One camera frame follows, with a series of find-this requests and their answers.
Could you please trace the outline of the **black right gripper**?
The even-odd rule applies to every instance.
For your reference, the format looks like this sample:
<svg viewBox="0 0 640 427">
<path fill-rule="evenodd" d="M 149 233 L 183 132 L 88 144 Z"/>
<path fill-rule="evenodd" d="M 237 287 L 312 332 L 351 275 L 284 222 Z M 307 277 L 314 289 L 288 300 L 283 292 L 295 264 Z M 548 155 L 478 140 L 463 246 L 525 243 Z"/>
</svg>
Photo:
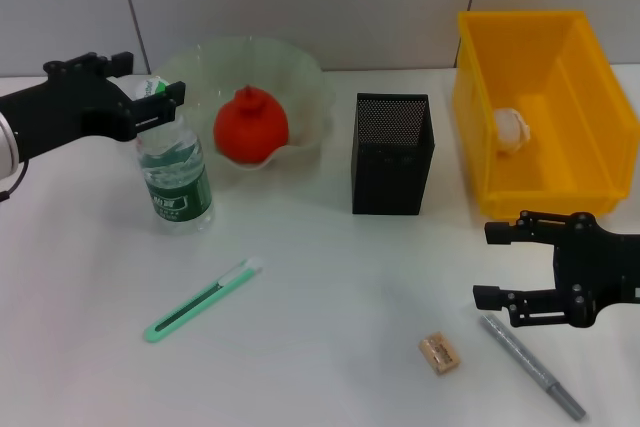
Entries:
<svg viewBox="0 0 640 427">
<path fill-rule="evenodd" d="M 598 314 L 616 304 L 639 302 L 639 236 L 610 232 L 591 214 L 523 210 L 513 224 L 487 222 L 489 245 L 531 242 L 555 246 L 556 289 L 503 290 L 475 285 L 476 307 L 508 311 L 512 327 L 594 325 Z"/>
</svg>

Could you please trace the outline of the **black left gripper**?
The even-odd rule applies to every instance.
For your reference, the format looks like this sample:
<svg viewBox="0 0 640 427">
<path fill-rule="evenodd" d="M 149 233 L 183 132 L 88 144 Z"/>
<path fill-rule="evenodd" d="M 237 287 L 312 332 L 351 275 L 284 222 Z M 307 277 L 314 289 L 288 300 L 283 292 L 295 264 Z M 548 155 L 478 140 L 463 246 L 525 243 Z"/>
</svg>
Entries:
<svg viewBox="0 0 640 427">
<path fill-rule="evenodd" d="M 134 55 L 87 53 L 49 61 L 41 84 L 1 98 L 1 114 L 14 134 L 18 158 L 30 160 L 88 136 L 127 142 L 137 134 L 173 122 L 184 103 L 186 84 L 132 101 L 110 81 L 133 73 Z"/>
</svg>

